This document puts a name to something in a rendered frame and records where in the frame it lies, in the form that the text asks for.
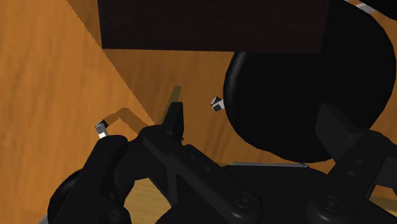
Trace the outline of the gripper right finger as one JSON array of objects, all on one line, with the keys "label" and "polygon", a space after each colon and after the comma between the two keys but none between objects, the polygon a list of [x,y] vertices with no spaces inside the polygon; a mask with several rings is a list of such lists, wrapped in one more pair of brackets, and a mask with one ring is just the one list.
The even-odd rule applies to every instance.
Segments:
[{"label": "gripper right finger", "polygon": [[332,104],[322,104],[315,133],[335,161],[309,199],[310,224],[397,224],[397,217],[370,201],[385,163],[397,160],[397,144],[380,132],[357,128]]}]

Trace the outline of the dark robot stand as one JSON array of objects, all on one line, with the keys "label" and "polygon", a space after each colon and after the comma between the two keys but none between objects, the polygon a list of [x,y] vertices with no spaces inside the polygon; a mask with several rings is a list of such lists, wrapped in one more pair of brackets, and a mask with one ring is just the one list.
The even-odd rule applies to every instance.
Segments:
[{"label": "dark robot stand", "polygon": [[105,49],[318,53],[330,0],[97,0]]}]

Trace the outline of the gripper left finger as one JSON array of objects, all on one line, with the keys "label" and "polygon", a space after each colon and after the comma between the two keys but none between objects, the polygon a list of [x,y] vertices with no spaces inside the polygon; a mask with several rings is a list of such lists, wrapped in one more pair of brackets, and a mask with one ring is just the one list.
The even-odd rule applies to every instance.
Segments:
[{"label": "gripper left finger", "polygon": [[143,128],[130,149],[132,175],[150,178],[171,208],[156,224],[260,224],[261,202],[243,183],[194,146],[182,144],[183,103],[160,125]]}]

